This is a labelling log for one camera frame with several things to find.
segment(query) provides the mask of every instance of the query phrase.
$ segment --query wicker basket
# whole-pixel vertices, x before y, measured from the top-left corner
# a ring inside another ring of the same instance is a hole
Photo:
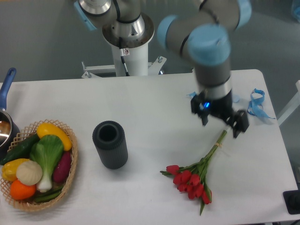
[[[20,133],[17,134],[17,137],[14,138],[14,141],[11,143],[10,147],[8,150],[11,150],[15,145],[18,144],[18,142],[22,141],[23,139],[33,135],[36,133],[37,127],[43,123],[52,123],[59,128],[61,128],[71,139],[72,141],[72,149],[71,149],[71,158],[72,158],[72,163],[71,163],[71,169],[69,176],[67,180],[65,181],[64,187],[61,191],[61,194],[57,196],[55,199],[49,201],[49,202],[44,202],[44,203],[35,203],[33,200],[24,200],[24,201],[15,201],[12,199],[10,196],[10,185],[12,182],[4,180],[1,178],[0,180],[0,190],[3,193],[3,196],[5,197],[6,201],[15,207],[16,209],[20,209],[22,211],[27,211],[27,212],[33,212],[33,211],[40,211],[44,210],[46,208],[49,208],[59,202],[64,195],[67,193],[67,191],[70,189],[70,186],[72,184],[72,181],[74,179],[75,171],[76,171],[76,165],[77,165],[77,159],[78,159],[78,148],[77,148],[77,139],[75,134],[73,133],[73,130],[67,125],[62,122],[59,122],[58,120],[44,120],[44,121],[39,121],[35,122],[33,124],[30,124],[28,127],[25,127],[24,130],[21,130]]]

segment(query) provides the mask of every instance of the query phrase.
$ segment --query yellow bell pepper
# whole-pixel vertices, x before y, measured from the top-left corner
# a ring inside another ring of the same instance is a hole
[[[2,178],[8,181],[15,181],[17,179],[16,172],[19,165],[23,162],[29,161],[27,158],[19,158],[13,161],[10,161],[2,167]]]

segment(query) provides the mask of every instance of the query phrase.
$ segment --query gray floor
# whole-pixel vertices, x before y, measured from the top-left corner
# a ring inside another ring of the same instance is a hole
[[[86,66],[111,65],[110,47],[100,30],[89,32],[80,23],[74,0],[0,2],[0,81],[10,67],[15,81],[80,79]],[[141,0],[155,27],[169,14],[197,12],[199,0]],[[252,0],[249,23],[230,34],[232,70],[259,69],[264,74],[275,113],[296,94],[300,80],[300,23],[291,16],[291,0]],[[156,37],[149,61],[167,58],[166,73],[189,72],[191,66],[164,51]],[[282,125],[293,166],[300,166],[300,107]]]

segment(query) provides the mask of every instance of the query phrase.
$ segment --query red tulip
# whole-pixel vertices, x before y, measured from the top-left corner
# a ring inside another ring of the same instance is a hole
[[[203,199],[204,204],[206,204],[206,205],[211,203],[211,201],[209,200],[209,198],[208,198],[205,191],[203,191],[202,199]]]
[[[190,186],[190,185],[186,185],[186,187],[184,188],[184,191],[185,191],[185,192],[190,192],[190,191],[192,191],[192,190],[193,190],[193,187]]]
[[[181,176],[181,182],[182,183],[187,183],[189,181],[189,179],[191,178],[192,173],[189,170],[185,170],[182,172],[182,176]]]
[[[187,186],[188,186],[187,184],[179,184],[179,186],[177,187],[177,189],[180,192],[184,192],[184,191],[186,191],[185,189],[186,189]]]
[[[197,198],[200,198],[203,194],[204,186],[202,184],[198,184],[196,187],[194,187],[195,194]]]
[[[191,179],[189,180],[189,184],[192,186],[196,186],[200,183],[200,177],[198,174],[193,174]]]
[[[179,166],[178,165],[169,165],[167,166],[167,172],[169,172],[170,174],[173,174],[173,175],[177,175],[179,172]]]
[[[181,173],[178,173],[178,174],[174,177],[173,183],[176,184],[176,185],[181,184],[181,183],[182,183],[182,182],[181,182],[181,177],[182,177],[182,174],[181,174]]]
[[[187,196],[190,200],[193,200],[196,197],[196,192],[192,189],[190,192],[188,192]]]

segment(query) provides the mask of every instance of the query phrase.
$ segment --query yellow pepper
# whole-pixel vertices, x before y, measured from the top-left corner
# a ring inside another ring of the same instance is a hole
[[[2,167],[2,178],[8,181],[15,181],[17,179],[16,172],[19,165],[23,162],[29,161],[27,158],[19,158],[13,161],[10,161]]]
[[[64,145],[64,151],[69,151],[72,148],[72,142],[69,136],[59,127],[52,123],[42,123],[37,127],[37,135],[41,139],[46,135],[58,136]]]

